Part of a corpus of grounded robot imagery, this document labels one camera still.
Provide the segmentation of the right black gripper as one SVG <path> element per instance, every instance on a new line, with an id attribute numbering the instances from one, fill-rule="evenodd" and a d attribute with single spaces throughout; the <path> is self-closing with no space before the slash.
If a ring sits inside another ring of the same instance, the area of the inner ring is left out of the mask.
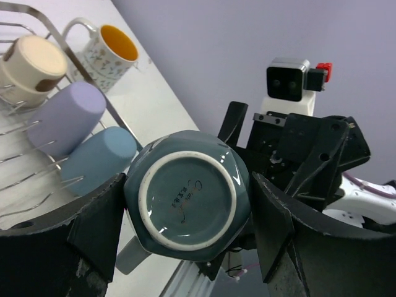
<path id="1" fill-rule="evenodd" d="M 220 140 L 237 145 L 247 110 L 246 103 L 230 102 Z M 281 113 L 256 113 L 246 148 L 235 147 L 235 151 L 249 171 L 316 210 L 339 200 L 342 173 L 371 156 L 352 117 Z"/>

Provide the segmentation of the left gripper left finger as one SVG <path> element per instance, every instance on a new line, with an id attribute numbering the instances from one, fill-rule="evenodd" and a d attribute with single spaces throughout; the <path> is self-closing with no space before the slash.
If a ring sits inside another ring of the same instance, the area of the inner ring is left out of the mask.
<path id="1" fill-rule="evenodd" d="M 1 296 L 104 296 L 124 215 L 121 173 L 91 193 L 1 231 Z"/>

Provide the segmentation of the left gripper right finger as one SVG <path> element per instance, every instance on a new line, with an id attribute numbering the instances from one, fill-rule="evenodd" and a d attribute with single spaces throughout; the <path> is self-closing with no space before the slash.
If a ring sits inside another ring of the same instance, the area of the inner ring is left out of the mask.
<path id="1" fill-rule="evenodd" d="M 328 217 L 252 174 L 252 220 L 272 296 L 394 296 L 395 236 Z"/>

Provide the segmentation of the light blue plastic tumbler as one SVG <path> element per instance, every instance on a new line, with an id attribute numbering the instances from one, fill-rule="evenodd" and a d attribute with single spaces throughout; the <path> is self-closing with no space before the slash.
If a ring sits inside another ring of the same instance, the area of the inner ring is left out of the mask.
<path id="1" fill-rule="evenodd" d="M 121 127 L 104 129 L 79 145 L 61 165 L 61 180 L 84 196 L 131 164 L 137 151 L 132 134 Z"/>

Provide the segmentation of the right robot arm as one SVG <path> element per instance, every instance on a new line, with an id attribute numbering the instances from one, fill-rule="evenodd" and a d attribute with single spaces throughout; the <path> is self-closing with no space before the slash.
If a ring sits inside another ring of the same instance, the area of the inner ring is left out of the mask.
<path id="1" fill-rule="evenodd" d="M 245 103 L 231 102 L 218 136 L 249 171 L 316 212 L 360 228 L 395 232 L 395 183 L 376 185 L 348 174 L 371 155 L 352 117 L 256 114 L 250 143 L 242 148 L 238 140 L 247 109 Z"/>

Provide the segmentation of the floral white mug orange inside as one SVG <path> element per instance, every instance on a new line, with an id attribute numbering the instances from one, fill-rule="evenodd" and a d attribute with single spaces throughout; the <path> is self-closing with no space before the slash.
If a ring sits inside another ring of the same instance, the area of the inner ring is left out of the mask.
<path id="1" fill-rule="evenodd" d="M 106 93 L 137 64 L 138 49 L 118 27 L 108 24 L 97 27 L 82 17 L 70 21 L 62 37 L 66 38 L 75 25 L 85 27 L 89 34 L 89 41 L 76 57 L 99 89 Z"/>

